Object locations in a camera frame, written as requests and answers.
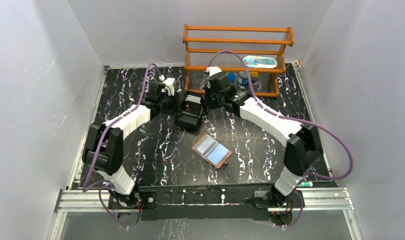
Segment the brown leather card holder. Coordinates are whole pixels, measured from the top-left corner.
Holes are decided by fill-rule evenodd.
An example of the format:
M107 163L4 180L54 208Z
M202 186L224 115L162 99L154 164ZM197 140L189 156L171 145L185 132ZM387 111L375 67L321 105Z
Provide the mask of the brown leather card holder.
M201 158L219 170L228 165L232 151L205 133L192 147L192 150Z

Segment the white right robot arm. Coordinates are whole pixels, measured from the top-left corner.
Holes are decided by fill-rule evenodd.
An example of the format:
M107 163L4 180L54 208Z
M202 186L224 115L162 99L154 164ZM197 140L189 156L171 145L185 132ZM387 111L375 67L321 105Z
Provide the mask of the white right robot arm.
M259 126L283 145L284 167L271 192L273 203L285 207L292 200L292 191L323 154L317 127L300 120L285 119L247 90L237 90L231 85L225 89L213 86L204 86L203 89L209 109L224 108Z

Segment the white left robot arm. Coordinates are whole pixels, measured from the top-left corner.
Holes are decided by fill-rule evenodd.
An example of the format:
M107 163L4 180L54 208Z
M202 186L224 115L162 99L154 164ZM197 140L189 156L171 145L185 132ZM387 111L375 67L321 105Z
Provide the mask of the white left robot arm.
M140 105L132 105L121 115L103 123L96 121L89 127L82 162L93 166L104 181L109 182L127 208L136 207L140 195L133 190L136 181L123 166L124 140L159 114L175 115L180 109L180 99L180 95L165 96L151 102L147 97Z

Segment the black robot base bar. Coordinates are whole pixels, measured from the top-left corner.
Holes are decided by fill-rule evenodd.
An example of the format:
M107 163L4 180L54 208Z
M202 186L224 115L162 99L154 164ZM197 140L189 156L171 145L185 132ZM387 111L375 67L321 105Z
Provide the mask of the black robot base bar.
M306 204L296 190L276 197L272 183L143 186L135 188L126 200L111 193L108 207L122 214L137 213L139 220L164 219L252 219L268 221L272 215L284 215L280 223L288 224L293 211Z

